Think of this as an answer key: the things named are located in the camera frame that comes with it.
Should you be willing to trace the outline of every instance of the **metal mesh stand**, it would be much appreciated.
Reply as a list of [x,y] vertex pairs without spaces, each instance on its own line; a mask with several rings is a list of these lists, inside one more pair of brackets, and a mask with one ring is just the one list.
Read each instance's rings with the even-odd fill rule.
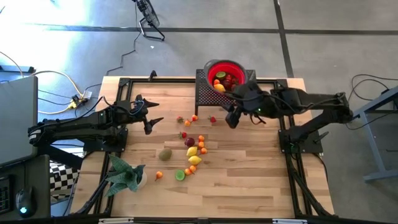
[[[249,80],[256,79],[255,70],[246,70]],[[195,81],[195,114],[198,115],[199,106],[220,106],[225,104],[234,105],[233,100],[228,99],[226,96],[215,92],[207,84],[207,76],[203,69],[197,69]]]

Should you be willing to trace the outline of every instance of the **wooden tabletop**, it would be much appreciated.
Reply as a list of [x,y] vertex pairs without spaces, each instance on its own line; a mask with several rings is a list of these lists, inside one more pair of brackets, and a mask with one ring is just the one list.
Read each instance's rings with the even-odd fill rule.
[[[120,77],[104,77],[100,96],[115,100]],[[289,78],[289,87],[305,89],[301,78]],[[264,90],[271,86],[261,85]],[[129,124],[127,146],[121,158],[132,166],[145,164],[148,181],[137,192],[125,189],[114,197],[113,217],[228,217],[228,218],[290,218],[294,216],[284,155],[280,153],[278,119],[253,125],[242,116],[236,129],[225,122],[226,111],[219,107],[199,107],[199,120],[190,127],[176,122],[177,116],[191,118],[194,114],[195,84],[137,83],[132,99],[142,94],[160,106],[149,108],[148,119],[164,117],[152,134],[146,136],[142,123]],[[101,102],[97,110],[106,105]],[[216,123],[207,117],[215,116]],[[295,116],[300,125],[312,118],[310,112]],[[177,169],[189,167],[187,148],[177,134],[188,133],[197,139],[205,137],[208,154],[198,165],[195,175],[184,181],[175,179]],[[169,161],[157,156],[163,149],[172,150]],[[71,212],[77,211],[98,186],[103,152],[88,156],[82,165]],[[303,155],[307,184],[324,208],[333,213],[325,171],[317,157]],[[164,177],[155,182],[155,173]],[[300,206],[302,194],[298,190]],[[102,209],[106,204],[103,199]]]

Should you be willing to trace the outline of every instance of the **checkered pattern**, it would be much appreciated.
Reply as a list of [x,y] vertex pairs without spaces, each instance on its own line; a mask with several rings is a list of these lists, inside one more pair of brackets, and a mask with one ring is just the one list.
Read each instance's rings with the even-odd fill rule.
[[[68,167],[63,164],[50,163],[50,191],[71,189],[73,182],[79,176],[79,170]],[[59,200],[69,197],[65,194],[52,195],[53,198]]]

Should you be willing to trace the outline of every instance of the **gray concrete floor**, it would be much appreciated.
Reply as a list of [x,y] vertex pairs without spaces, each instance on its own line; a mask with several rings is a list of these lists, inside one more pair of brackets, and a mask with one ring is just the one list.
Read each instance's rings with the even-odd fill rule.
[[[69,74],[81,91],[101,83],[106,71],[119,65],[120,55],[133,48],[137,35],[136,32],[47,31],[42,26],[24,25],[31,22],[135,27],[134,5],[127,0],[27,1],[24,7],[14,1],[3,2],[6,7],[0,14],[3,31],[1,51],[20,65]],[[394,0],[279,2],[286,29],[398,29],[398,2]],[[161,27],[278,28],[272,0],[152,0],[152,3],[159,14]],[[160,76],[194,75],[195,70],[202,68],[210,59],[228,58],[247,69],[255,69],[259,77],[287,77],[279,34],[167,32],[165,35],[165,42],[139,37],[137,52],[125,57],[124,68],[110,75],[149,75],[152,70]],[[349,81],[359,73],[398,78],[396,35],[289,34],[287,44],[294,76],[305,79],[308,92],[350,92]],[[0,63],[10,62],[0,57]],[[7,78],[16,76],[0,74],[0,80]],[[394,87],[398,82],[384,83]],[[71,84],[57,74],[40,75],[39,88],[66,96],[75,94]],[[92,90],[98,95],[99,88]],[[375,98],[383,90],[377,83],[364,83],[358,92]],[[39,96],[57,102],[66,100],[45,93],[39,93]],[[366,103],[355,96],[350,102],[353,110]],[[39,108],[57,111],[63,106],[40,101]],[[84,112],[84,108],[77,111],[78,115]],[[74,116],[73,111],[68,111],[56,116],[41,114],[39,119]],[[390,121],[395,118],[388,116],[386,119]],[[395,131],[396,127],[390,126],[389,130]],[[336,214],[345,218],[396,222],[398,179],[371,184],[365,184],[362,180],[362,176],[376,171],[363,130],[350,131],[334,124],[322,131],[330,132],[322,142]],[[381,150],[388,168],[398,168],[398,153],[386,153],[383,147]]]

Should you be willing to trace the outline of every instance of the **lime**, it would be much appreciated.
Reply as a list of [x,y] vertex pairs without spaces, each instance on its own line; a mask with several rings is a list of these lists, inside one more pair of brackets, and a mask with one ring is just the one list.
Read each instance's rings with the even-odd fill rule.
[[185,178],[185,173],[182,170],[175,171],[175,178],[179,181],[183,181]]
[[216,77],[220,80],[223,80],[226,76],[225,72],[217,72]]

